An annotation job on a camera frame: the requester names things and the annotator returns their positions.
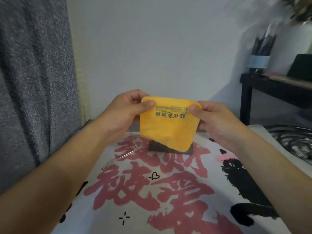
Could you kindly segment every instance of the hand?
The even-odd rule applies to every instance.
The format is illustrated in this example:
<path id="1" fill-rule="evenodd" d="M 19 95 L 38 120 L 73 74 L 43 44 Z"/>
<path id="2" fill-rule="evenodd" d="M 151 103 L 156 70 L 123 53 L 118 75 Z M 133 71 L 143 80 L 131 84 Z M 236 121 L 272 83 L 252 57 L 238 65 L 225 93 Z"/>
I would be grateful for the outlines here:
<path id="1" fill-rule="evenodd" d="M 131 90 L 119 94 L 96 119 L 101 130 L 107 134 L 107 143 L 121 137 L 134 121 L 139 121 L 139 115 L 151 110 L 154 101 L 141 103 L 142 98 L 149 94 L 142 90 Z"/>
<path id="2" fill-rule="evenodd" d="M 202 110 L 196 105 L 189 107 L 190 112 L 201 119 L 198 128 L 206 130 L 219 145 L 235 153 L 252 131 L 224 104 L 208 101 L 199 103 Z"/>

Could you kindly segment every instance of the yellow cloth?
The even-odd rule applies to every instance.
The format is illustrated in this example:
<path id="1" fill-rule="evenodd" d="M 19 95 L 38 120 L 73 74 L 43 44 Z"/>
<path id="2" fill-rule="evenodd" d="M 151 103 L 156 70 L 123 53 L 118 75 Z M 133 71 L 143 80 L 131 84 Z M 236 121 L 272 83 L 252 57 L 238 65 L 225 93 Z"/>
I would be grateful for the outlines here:
<path id="1" fill-rule="evenodd" d="M 186 152 L 193 142 L 199 119 L 189 111 L 197 102 L 175 98 L 144 97 L 153 100 L 153 109 L 140 115 L 140 136 L 154 140 L 171 149 Z"/>

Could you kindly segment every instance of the light blue label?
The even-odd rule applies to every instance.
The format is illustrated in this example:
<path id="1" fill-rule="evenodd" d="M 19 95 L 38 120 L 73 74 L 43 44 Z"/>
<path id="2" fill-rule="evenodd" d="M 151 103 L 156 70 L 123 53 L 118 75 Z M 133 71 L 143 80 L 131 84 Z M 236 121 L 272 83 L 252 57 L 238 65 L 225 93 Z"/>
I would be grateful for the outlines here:
<path id="1" fill-rule="evenodd" d="M 270 56 L 251 55 L 247 64 L 249 68 L 265 69 L 268 66 Z"/>

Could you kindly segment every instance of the black cat illustration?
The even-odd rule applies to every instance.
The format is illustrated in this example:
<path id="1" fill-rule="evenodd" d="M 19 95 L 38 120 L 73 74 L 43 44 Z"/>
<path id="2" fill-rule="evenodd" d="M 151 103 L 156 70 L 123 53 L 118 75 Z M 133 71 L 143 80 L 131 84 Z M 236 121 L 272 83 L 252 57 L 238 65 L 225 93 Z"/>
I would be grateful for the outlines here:
<path id="1" fill-rule="evenodd" d="M 79 189 L 79 191 L 78 191 L 78 193 L 76 194 L 76 196 L 79 195 L 79 193 L 81 192 L 81 190 L 82 190 L 82 189 L 85 187 L 85 185 L 87 185 L 87 184 L 88 184 L 88 182 L 84 182 L 84 183 L 82 184 L 82 186 L 81 186 L 81 188 Z M 73 205 L 73 204 L 71 203 L 70 206 L 68 207 L 68 209 L 66 210 L 66 212 L 71 208 L 72 205 Z M 63 214 L 63 216 L 60 218 L 60 223 L 64 222 L 65 219 L 66 219 L 66 213 Z"/>
<path id="2" fill-rule="evenodd" d="M 248 227 L 253 225 L 255 222 L 248 215 L 259 215 L 273 219 L 279 217 L 270 201 L 238 159 L 224 160 L 222 171 L 227 173 L 228 181 L 238 189 L 239 195 L 251 202 L 238 203 L 231 207 L 231 214 L 239 224 Z"/>

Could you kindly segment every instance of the forearm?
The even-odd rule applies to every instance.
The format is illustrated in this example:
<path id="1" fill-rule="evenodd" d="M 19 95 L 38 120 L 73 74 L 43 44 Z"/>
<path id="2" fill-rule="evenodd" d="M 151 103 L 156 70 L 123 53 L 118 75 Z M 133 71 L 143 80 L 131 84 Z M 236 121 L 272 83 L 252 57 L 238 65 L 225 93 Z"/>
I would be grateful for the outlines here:
<path id="1" fill-rule="evenodd" d="M 254 132 L 234 151 L 293 233 L 312 233 L 312 179 Z"/>
<path id="2" fill-rule="evenodd" d="M 0 197 L 0 233 L 50 233 L 106 146 L 97 122 Z"/>

